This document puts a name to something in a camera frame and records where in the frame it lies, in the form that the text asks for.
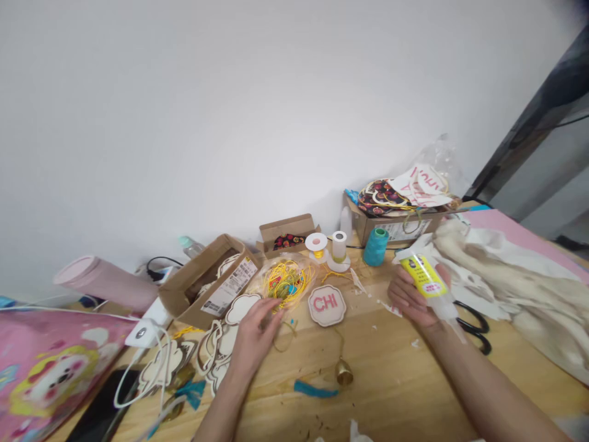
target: barcode label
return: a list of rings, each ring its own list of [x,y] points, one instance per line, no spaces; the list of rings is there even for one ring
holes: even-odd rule
[[[374,228],[381,228],[388,232],[388,242],[391,241],[407,241],[408,239],[415,239],[422,235],[427,229],[431,219],[421,221],[410,221],[405,224],[403,229],[403,223],[390,223],[390,224],[377,224]]]
[[[257,271],[258,268],[252,260],[245,257],[204,303],[201,310],[217,317],[222,316],[229,304],[241,293]]]
[[[214,311],[219,311],[221,308],[220,306],[213,304],[211,301],[207,301],[203,307],[213,309]]]

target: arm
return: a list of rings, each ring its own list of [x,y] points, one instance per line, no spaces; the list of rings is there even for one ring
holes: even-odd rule
[[[487,442],[569,441],[526,395],[470,341],[456,334],[427,308],[425,298],[401,266],[388,289],[393,305],[413,320],[455,388],[472,424]],[[450,286],[445,268],[436,270]]]
[[[231,441],[247,389],[272,346],[284,312],[275,314],[265,329],[261,325],[280,302],[269,298],[258,301],[239,324],[229,369],[193,442]]]

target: yellow glue tube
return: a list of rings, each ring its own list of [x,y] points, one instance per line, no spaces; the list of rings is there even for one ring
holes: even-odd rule
[[[397,252],[395,257],[411,275],[415,281],[415,288],[426,298],[428,306],[433,309],[436,316],[451,326],[460,341],[466,344],[464,332],[456,321],[458,310],[454,307],[454,298],[427,258],[411,248]]]

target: clear plastic bag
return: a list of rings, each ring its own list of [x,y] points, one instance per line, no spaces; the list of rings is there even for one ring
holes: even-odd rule
[[[456,147],[450,142],[448,134],[442,134],[433,143],[425,146],[409,163],[412,168],[416,164],[432,167],[448,183],[448,192],[462,196],[469,187],[462,168],[456,160]]]
[[[315,284],[319,266],[300,253],[283,252],[266,262],[247,287],[246,293],[280,298],[280,308],[292,310]]]

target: phone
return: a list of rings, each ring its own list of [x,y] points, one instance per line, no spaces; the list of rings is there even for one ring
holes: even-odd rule
[[[88,406],[66,442],[108,442],[117,431],[127,408],[115,408],[114,398],[124,369],[113,371]],[[118,402],[129,401],[139,385],[140,370],[129,370],[121,386]]]

